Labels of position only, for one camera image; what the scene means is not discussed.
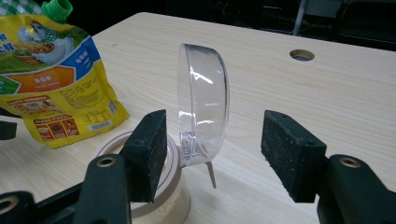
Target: table hole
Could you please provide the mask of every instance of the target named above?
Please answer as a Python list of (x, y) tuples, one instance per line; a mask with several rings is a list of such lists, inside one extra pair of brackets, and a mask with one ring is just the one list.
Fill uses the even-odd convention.
[(297, 61), (308, 62), (314, 60), (315, 54), (306, 49), (294, 49), (290, 52), (290, 57)]

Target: metal screw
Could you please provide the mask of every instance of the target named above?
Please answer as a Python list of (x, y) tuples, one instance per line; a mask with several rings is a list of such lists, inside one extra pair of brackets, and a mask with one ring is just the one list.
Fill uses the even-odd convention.
[(348, 157), (342, 157), (342, 158), (339, 159), (339, 161), (343, 165), (351, 167), (351, 168), (359, 168), (359, 167), (361, 167), (361, 164), (358, 161), (355, 161), (355, 160), (353, 160), (351, 158), (348, 158)]
[(116, 159), (111, 158), (111, 157), (106, 157), (101, 160), (99, 160), (96, 165), (99, 167), (108, 167), (111, 166), (112, 164), (116, 163)]

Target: black chair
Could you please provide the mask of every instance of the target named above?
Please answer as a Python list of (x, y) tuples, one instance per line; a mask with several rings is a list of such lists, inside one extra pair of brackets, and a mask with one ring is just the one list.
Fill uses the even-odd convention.
[(396, 50), (396, 0), (345, 0), (329, 40)]

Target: clamp jaw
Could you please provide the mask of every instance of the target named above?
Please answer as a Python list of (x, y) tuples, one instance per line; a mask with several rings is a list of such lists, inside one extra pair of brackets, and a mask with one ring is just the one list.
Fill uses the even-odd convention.
[(291, 117), (265, 111), (262, 154), (296, 203), (318, 200), (320, 223), (396, 223), (396, 194), (364, 162), (325, 157), (326, 145)]

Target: round hole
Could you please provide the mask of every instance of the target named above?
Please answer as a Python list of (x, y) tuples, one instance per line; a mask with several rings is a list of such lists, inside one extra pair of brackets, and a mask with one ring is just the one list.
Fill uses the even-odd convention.
[(315, 55), (306, 49), (294, 49), (290, 52), (290, 57), (302, 62), (314, 60)]
[(9, 196), (0, 200), (0, 215), (10, 211), (17, 206), (19, 199), (15, 196)]
[(342, 164), (344, 164), (345, 166), (352, 167), (352, 168), (361, 167), (361, 164), (358, 161), (355, 161), (355, 160), (347, 158), (347, 157), (340, 158), (340, 162)]
[(103, 159), (99, 160), (96, 164), (99, 167), (107, 167), (107, 166), (111, 166), (115, 162), (116, 162), (116, 159), (107, 157), (107, 158), (103, 158)]

